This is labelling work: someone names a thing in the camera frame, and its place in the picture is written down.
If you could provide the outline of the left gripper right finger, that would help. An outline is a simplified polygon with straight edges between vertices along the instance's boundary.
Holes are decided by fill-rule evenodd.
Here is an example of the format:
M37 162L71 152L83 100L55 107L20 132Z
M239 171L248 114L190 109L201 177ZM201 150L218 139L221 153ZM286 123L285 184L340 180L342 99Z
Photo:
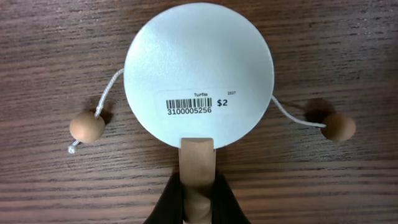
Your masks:
M225 176L216 173L215 182L211 191L212 224L251 224Z

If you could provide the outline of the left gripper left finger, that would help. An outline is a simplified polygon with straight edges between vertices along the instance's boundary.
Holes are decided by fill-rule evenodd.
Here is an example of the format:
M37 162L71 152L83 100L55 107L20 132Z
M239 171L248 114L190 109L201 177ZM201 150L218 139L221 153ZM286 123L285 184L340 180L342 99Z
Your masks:
M159 201L144 224L182 224L183 187L179 173L171 175Z

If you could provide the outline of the white wooden pellet drum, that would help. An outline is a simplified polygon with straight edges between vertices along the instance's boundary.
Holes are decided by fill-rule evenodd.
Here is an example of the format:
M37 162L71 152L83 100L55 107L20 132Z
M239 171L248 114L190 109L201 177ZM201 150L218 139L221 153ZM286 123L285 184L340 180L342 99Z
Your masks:
M244 137L277 103L262 34L224 6L175 6L136 34L112 81L119 77L138 122L178 149L183 223L212 224L217 149Z

